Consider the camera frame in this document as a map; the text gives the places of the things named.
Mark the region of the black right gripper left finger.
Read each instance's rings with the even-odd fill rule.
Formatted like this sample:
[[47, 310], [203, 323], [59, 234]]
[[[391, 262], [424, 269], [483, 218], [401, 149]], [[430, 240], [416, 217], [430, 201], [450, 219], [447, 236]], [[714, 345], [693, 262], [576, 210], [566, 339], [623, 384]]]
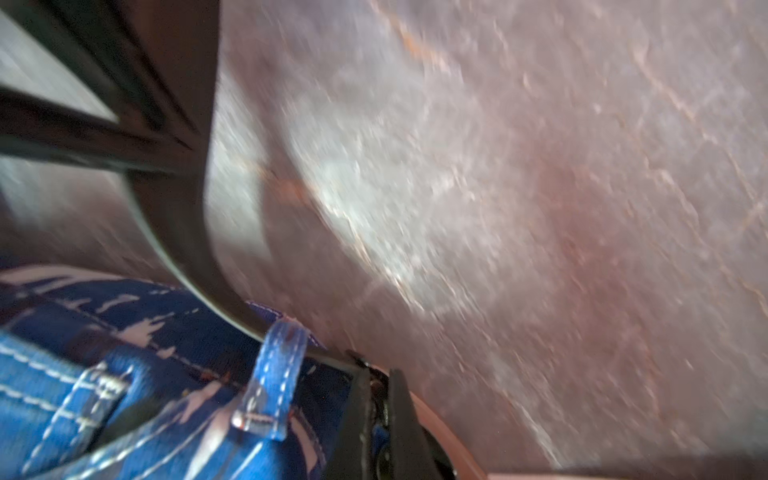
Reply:
[[368, 369], [361, 369], [355, 374], [336, 443], [323, 471], [324, 479], [365, 480], [373, 477], [373, 399], [370, 383]]

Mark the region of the blue white patterned trousers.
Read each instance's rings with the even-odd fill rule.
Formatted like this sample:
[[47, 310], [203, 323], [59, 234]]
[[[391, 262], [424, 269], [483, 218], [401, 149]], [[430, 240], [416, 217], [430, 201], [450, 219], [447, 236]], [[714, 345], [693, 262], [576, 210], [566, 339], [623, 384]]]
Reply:
[[263, 350], [181, 288], [1, 273], [5, 479], [317, 479], [350, 383]]

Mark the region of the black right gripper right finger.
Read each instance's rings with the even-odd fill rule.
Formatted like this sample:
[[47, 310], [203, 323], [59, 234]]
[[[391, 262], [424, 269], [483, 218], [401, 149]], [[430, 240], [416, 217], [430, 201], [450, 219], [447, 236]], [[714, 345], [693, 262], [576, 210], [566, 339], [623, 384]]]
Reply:
[[399, 369], [390, 371], [388, 407], [392, 478], [441, 479], [418, 420], [405, 374]]

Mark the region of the black leather belt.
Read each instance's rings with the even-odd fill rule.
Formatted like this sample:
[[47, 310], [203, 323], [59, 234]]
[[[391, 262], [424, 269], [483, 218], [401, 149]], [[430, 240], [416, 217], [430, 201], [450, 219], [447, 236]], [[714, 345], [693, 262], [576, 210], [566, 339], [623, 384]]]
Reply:
[[204, 221], [220, 39], [216, 1], [5, 1], [7, 15], [106, 104], [106, 120], [5, 87], [4, 155], [117, 173], [174, 276], [256, 340], [267, 321], [229, 284]]

